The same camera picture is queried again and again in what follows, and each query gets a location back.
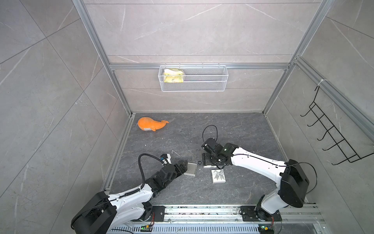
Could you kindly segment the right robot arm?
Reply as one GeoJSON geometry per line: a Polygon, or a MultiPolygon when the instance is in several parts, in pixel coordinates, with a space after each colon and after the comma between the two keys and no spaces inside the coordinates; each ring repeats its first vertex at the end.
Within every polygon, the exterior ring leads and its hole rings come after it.
{"type": "Polygon", "coordinates": [[[271,221],[279,209],[291,206],[302,208],[310,184],[301,164],[295,160],[271,160],[245,150],[238,145],[220,145],[214,138],[203,144],[203,164],[222,170],[233,165],[261,174],[276,184],[276,189],[263,195],[254,208],[254,215],[261,221],[271,221]]]}

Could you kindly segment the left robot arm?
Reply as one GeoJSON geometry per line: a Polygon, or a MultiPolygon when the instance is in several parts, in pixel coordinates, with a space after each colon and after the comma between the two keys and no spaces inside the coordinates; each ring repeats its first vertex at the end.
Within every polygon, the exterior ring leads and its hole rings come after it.
{"type": "Polygon", "coordinates": [[[183,160],[172,164],[170,154],[163,154],[158,158],[143,153],[138,157],[138,166],[142,178],[141,185],[117,194],[106,195],[104,191],[98,192],[74,216],[71,229],[77,234],[105,234],[128,221],[147,220],[153,209],[150,200],[184,174],[188,169],[188,162],[183,160]],[[153,158],[162,163],[163,167],[145,179],[142,157],[153,158]]]}

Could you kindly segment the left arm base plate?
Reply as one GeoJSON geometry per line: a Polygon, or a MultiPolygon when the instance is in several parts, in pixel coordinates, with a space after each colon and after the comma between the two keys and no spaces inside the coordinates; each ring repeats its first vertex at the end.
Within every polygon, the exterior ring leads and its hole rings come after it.
{"type": "Polygon", "coordinates": [[[163,222],[165,217],[165,206],[152,206],[146,210],[145,221],[163,222]]]}

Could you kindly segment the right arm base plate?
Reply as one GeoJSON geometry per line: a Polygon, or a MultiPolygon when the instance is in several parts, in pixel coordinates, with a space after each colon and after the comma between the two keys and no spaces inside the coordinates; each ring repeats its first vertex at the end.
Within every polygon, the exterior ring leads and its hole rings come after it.
{"type": "Polygon", "coordinates": [[[241,206],[239,210],[239,215],[242,216],[243,221],[282,221],[282,218],[278,212],[274,214],[269,214],[262,208],[257,209],[256,206],[241,206]]]}

